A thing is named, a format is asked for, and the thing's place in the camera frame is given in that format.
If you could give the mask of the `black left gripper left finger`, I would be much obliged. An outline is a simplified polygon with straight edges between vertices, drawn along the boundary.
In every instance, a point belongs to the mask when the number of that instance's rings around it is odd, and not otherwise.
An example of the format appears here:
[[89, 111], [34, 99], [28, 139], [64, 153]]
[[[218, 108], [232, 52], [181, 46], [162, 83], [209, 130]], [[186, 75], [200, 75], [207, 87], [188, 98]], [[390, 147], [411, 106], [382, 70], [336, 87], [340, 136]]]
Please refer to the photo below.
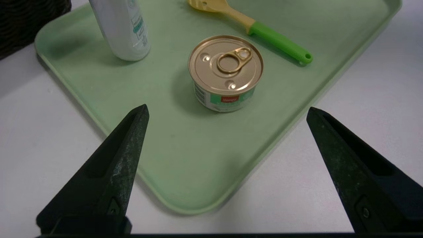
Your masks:
[[131, 110], [36, 217], [41, 232], [131, 232], [126, 212], [149, 121]]

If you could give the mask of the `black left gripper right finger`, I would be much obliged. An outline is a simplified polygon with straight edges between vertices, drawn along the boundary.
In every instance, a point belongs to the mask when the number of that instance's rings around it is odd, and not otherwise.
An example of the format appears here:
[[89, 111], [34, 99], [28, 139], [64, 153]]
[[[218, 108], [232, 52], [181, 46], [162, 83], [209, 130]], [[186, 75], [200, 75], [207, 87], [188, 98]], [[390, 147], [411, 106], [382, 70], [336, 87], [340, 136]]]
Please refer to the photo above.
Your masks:
[[421, 185], [329, 113], [306, 121], [355, 233], [422, 234]]

